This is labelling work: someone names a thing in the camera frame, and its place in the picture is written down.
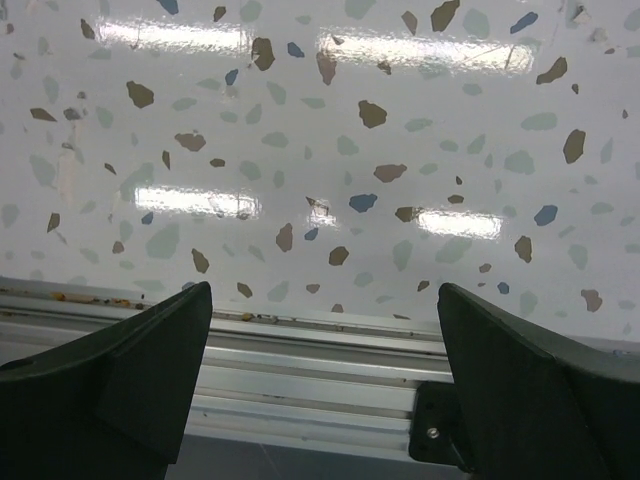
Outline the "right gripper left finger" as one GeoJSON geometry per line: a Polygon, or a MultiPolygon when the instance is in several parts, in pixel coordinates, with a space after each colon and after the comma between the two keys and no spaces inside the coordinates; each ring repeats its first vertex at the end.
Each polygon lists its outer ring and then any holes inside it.
{"type": "Polygon", "coordinates": [[[200,282],[2,365],[2,478],[164,478],[180,453],[212,311],[200,282]]]}

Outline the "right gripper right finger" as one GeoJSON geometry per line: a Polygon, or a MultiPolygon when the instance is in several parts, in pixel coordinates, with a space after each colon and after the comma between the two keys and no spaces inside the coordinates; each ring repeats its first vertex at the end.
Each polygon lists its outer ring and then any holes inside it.
{"type": "Polygon", "coordinates": [[[452,283],[437,310],[482,478],[638,478],[637,355],[592,348],[452,283]]]}

